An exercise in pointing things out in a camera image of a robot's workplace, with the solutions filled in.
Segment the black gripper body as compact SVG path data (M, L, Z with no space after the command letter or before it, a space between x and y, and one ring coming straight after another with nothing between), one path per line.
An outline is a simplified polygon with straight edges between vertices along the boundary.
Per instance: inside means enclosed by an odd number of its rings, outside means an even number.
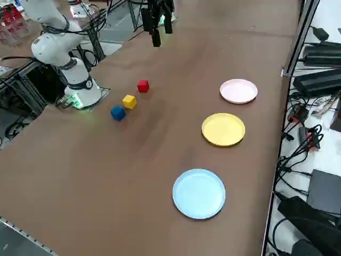
M159 24L162 15L165 17L164 24L172 21L175 9L173 0L149 0L148 8L151 11L152 24L154 26Z

